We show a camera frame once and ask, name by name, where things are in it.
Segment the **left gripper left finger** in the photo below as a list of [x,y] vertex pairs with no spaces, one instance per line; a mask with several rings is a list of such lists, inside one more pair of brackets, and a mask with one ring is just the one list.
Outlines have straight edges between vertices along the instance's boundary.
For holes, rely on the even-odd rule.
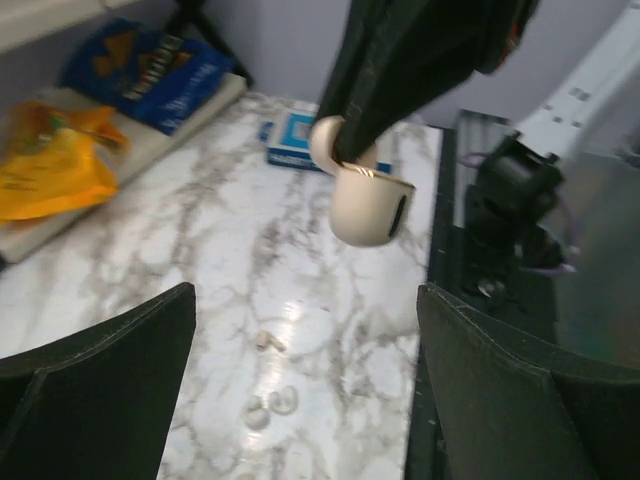
[[195,329],[183,282],[2,359],[2,478],[156,478]]

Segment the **beige earbud charging case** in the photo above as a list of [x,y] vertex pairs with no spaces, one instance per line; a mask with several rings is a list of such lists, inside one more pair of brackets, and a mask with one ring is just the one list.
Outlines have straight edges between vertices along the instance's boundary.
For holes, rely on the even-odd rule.
[[353,163],[339,161],[334,147],[344,124],[340,116],[316,121],[311,159],[334,177],[329,209],[333,234],[354,247],[379,247],[397,237],[408,215],[415,186],[393,175],[394,135],[387,132]]

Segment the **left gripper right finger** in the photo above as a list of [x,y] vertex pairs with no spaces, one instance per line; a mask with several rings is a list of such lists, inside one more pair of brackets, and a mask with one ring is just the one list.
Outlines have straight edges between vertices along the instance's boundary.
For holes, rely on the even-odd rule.
[[418,290],[421,340],[456,479],[636,479],[639,372]]

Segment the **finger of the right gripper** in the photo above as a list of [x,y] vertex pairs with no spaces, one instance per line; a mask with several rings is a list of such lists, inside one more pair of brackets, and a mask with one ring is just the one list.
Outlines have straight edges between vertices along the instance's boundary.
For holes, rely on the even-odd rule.
[[353,163],[389,127],[516,49],[530,0],[354,1],[317,116],[344,123],[331,147]]

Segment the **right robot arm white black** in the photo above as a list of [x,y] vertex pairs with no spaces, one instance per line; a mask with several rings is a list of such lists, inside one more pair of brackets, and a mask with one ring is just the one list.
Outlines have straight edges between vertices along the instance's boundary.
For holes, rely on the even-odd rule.
[[[329,222],[355,247],[393,240],[413,186],[375,166],[378,138],[520,43],[533,1],[354,1],[311,129],[314,163],[335,179]],[[559,201],[568,164],[639,81],[639,5],[630,2],[557,90],[476,166],[466,190],[468,292],[509,294],[515,248]]]

